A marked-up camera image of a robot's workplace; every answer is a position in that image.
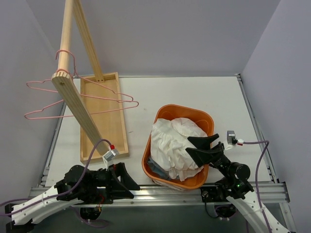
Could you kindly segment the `white pleated skirt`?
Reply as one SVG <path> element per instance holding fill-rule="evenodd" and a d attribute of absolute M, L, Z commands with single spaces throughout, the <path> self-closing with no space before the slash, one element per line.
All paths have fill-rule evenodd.
<path fill-rule="evenodd" d="M 195 146 L 189 136 L 207 137 L 196 123 L 188 118 L 157 119 L 151 131 L 151 157 L 169 173 L 170 180 L 184 181 L 195 176 L 204 167 L 198 167 L 186 152 Z"/>

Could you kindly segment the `pink wire hanger front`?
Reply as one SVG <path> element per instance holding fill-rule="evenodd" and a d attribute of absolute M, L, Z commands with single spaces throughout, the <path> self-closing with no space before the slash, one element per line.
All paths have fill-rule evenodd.
<path fill-rule="evenodd" d="M 121 95 L 124 95 L 124 96 L 127 96 L 127 97 L 130 97 L 131 100 L 117 100 L 117 99 L 109 99 L 109 98 L 103 98 L 103 97 L 95 97 L 95 96 L 90 96 L 90 95 L 84 95 L 84 94 L 81 94 L 82 97 L 86 97 L 86 98 L 92 98 L 92 99 L 99 99 L 99 100 L 109 100 L 109 101 L 114 101 L 114 102 L 117 102 L 119 104 L 121 104 L 121 107 L 118 108 L 118 109 L 112 109 L 112 110 L 105 110 L 105 111 L 101 111 L 101 112 L 94 112 L 94 113 L 90 113 L 88 111 L 88 109 L 86 108 L 86 105 L 83 103 L 82 101 L 82 98 L 79 98 L 79 100 L 73 100 L 72 102 L 70 102 L 73 106 L 73 109 L 71 110 L 71 112 L 73 113 L 73 115 L 67 115 L 67 116 L 45 116 L 45 117 L 29 117 L 29 115 L 32 115 L 32 114 L 36 114 L 36 113 L 40 113 L 40 112 L 43 112 L 44 110 L 50 108 L 50 107 L 53 107 L 54 105 L 57 105 L 59 103 L 66 103 L 64 100 L 59 100 L 55 103 L 52 103 L 50 105 L 47 105 L 45 107 L 43 107 L 41 110 L 35 110 L 35 111 L 32 111 L 32 112 L 29 112 L 29 113 L 26 113 L 24 115 L 24 117 L 28 120 L 40 120 L 40 119 L 53 119 L 53 118 L 64 118 L 64 117 L 77 117 L 78 114 L 87 114 L 87 115 L 96 115 L 96 114 L 102 114 L 102 113 L 109 113 L 109 112 L 115 112 L 115 111 L 122 111 L 122 110 L 125 110 L 125 109 L 131 109 L 131 108 L 136 108 L 139 106 L 139 102 L 138 101 L 135 101 L 133 99 L 132 96 L 129 96 L 129 95 L 126 95 L 126 94 L 122 94 Z M 136 105 L 135 106 L 132 106 L 132 107 L 123 107 L 122 104 L 124 102 L 129 102 L 129 103 L 135 103 Z"/>

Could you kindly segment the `pink wire hanger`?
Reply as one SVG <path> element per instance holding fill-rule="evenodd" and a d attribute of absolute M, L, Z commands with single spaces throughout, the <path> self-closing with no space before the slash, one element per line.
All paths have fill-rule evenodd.
<path fill-rule="evenodd" d="M 85 77 L 82 77 L 80 76 L 77 71 L 76 71 L 76 62 L 75 62 L 75 57 L 74 55 L 68 51 L 68 50 L 58 50 L 56 52 L 56 59 L 59 57 L 59 54 L 64 52 L 66 55 L 69 55 L 73 58 L 73 66 L 74 66 L 74 73 L 71 74 L 68 70 L 66 69 L 62 69 L 62 68 L 59 68 L 53 75 L 50 79 L 45 79 L 45 80 L 42 80 L 42 81 L 28 81 L 26 83 L 27 87 L 30 88 L 30 89 L 35 89 L 35 90 L 41 90 L 41 91 L 47 91 L 47 92 L 53 92 L 53 93 L 58 93 L 58 91 L 56 90 L 50 90 L 50 89 L 44 89 L 44 88 L 38 88 L 38 87 L 32 87 L 31 85 L 34 84 L 34 83 L 45 83 L 45 82 L 52 82 L 53 80 L 56 80 L 57 78 L 66 78 L 66 80 L 69 80 L 71 83 L 73 83 L 73 80 L 74 79 L 80 79 L 80 80 L 84 80 L 86 82 L 90 82 L 90 83 L 93 83 L 95 85 L 99 85 L 100 87 L 102 88 L 105 88 L 105 89 L 108 89 L 110 90 L 111 92 L 113 92 L 115 95 L 121 95 L 121 96 L 126 96 L 126 97 L 129 97 L 130 100 L 117 100 L 117 99 L 109 99 L 109 98 L 102 98 L 102 97 L 95 97 L 95 96 L 90 96 L 90 95 L 85 95 L 85 94 L 80 94 L 80 96 L 82 97 L 86 97 L 86 98 L 93 98 L 93 99 L 100 99 L 100 100 L 110 100 L 110 101 L 116 101 L 118 103 L 123 103 L 123 102 L 135 102 L 137 103 L 137 105 L 139 105 L 139 103 L 137 101 L 134 100 L 134 98 L 130 95 L 127 95 L 127 94 L 124 94 L 124 93 L 120 93 L 120 92 L 115 92 L 113 89 L 109 88 L 108 86 L 105 86 L 105 85 L 102 85 L 102 84 L 99 84 L 98 82 L 96 81 L 93 81 L 89 78 L 85 78 Z"/>
<path fill-rule="evenodd" d="M 127 96 L 127 97 L 130 97 L 131 100 L 117 100 L 117 99 L 109 99 L 109 98 L 103 98 L 103 97 L 95 97 L 95 96 L 90 96 L 90 95 L 84 95 L 84 94 L 81 94 L 82 97 L 86 97 L 86 98 L 92 98 L 92 99 L 99 99 L 99 100 L 109 100 L 109 101 L 114 101 L 114 102 L 117 102 L 119 104 L 121 104 L 121 107 L 118 108 L 118 109 L 112 109 L 112 110 L 105 110 L 105 111 L 101 111 L 101 112 L 94 112 L 94 113 L 90 113 L 88 111 L 88 109 L 86 108 L 86 105 L 83 103 L 82 101 L 82 98 L 79 98 L 79 100 L 73 100 L 72 102 L 70 102 L 73 106 L 73 109 L 71 110 L 71 112 L 73 113 L 73 115 L 67 115 L 67 116 L 45 116 L 45 117 L 29 117 L 29 115 L 32 115 L 32 114 L 36 114 L 36 113 L 40 113 L 40 112 L 43 112 L 44 110 L 50 108 L 50 107 L 53 107 L 54 105 L 57 105 L 59 103 L 66 103 L 64 100 L 59 100 L 55 103 L 52 103 L 50 105 L 47 105 L 45 107 L 43 107 L 41 110 L 35 110 L 35 111 L 32 111 L 32 112 L 29 112 L 29 113 L 26 113 L 24 115 L 24 117 L 28 120 L 40 120 L 40 119 L 53 119 L 53 118 L 64 118 L 64 117 L 77 117 L 78 114 L 87 114 L 87 115 L 96 115 L 96 114 L 102 114 L 102 113 L 109 113 L 109 112 L 115 112 L 115 111 L 122 111 L 122 110 L 125 110 L 125 109 L 131 109 L 131 108 L 136 108 L 139 106 L 139 102 L 138 101 L 135 101 L 133 99 L 132 96 L 129 96 L 129 95 L 126 95 L 126 94 L 122 94 L 121 95 L 124 95 L 124 96 Z M 129 102 L 129 103 L 135 103 L 136 105 L 135 106 L 132 106 L 132 107 L 123 107 L 122 104 L 124 102 Z"/>

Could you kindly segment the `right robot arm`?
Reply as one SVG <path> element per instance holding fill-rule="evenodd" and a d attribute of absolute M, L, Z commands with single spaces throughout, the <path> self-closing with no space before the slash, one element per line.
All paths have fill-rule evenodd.
<path fill-rule="evenodd" d="M 217 169 L 223 178 L 217 181 L 216 196 L 221 200 L 229 201 L 252 226 L 257 233 L 289 233 L 266 208 L 260 198 L 258 186 L 258 170 L 262 158 L 269 145 L 268 140 L 246 142 L 237 139 L 233 131 L 227 132 L 226 143 L 218 142 L 211 147 L 211 143 L 219 138 L 218 134 L 208 137 L 189 136 L 188 141 L 194 145 L 193 148 L 186 148 L 186 152 L 199 167 L 212 165 Z M 264 144 L 264 149 L 259 157 L 255 171 L 255 184 L 253 188 L 248 179 L 251 170 L 248 165 L 239 162 L 232 162 L 225 155 L 225 151 L 238 145 Z"/>

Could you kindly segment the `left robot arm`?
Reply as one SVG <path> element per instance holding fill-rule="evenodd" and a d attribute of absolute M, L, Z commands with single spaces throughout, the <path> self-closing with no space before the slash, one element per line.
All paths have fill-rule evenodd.
<path fill-rule="evenodd" d="M 33 199 L 16 199 L 3 203 L 5 213 L 11 222 L 8 232 L 20 232 L 32 227 L 48 216 L 76 204 L 97 204 L 95 213 L 100 213 L 102 204 L 112 204 L 114 200 L 133 199 L 133 191 L 140 186 L 130 177 L 125 164 L 109 165 L 105 169 L 89 170 L 88 166 L 73 166 L 50 189 Z"/>

